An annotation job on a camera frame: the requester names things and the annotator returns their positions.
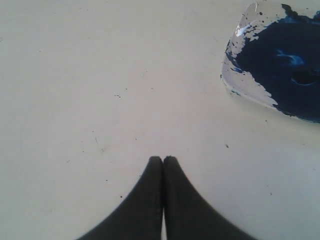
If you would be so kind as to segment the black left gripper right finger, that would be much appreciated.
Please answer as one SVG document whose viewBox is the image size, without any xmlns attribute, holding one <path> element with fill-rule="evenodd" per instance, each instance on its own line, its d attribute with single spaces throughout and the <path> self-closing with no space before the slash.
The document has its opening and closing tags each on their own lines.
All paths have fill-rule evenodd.
<svg viewBox="0 0 320 240">
<path fill-rule="evenodd" d="M 219 214 L 193 187 L 178 160 L 163 160 L 164 219 L 168 240 L 253 240 Z"/>
</svg>

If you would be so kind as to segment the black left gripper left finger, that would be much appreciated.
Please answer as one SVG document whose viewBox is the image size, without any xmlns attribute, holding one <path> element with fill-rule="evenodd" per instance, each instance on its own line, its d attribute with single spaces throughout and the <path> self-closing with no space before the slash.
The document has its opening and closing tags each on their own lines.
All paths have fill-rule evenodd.
<svg viewBox="0 0 320 240">
<path fill-rule="evenodd" d="M 160 240 L 163 223 L 163 162 L 152 156 L 134 188 L 81 240 Z"/>
</svg>

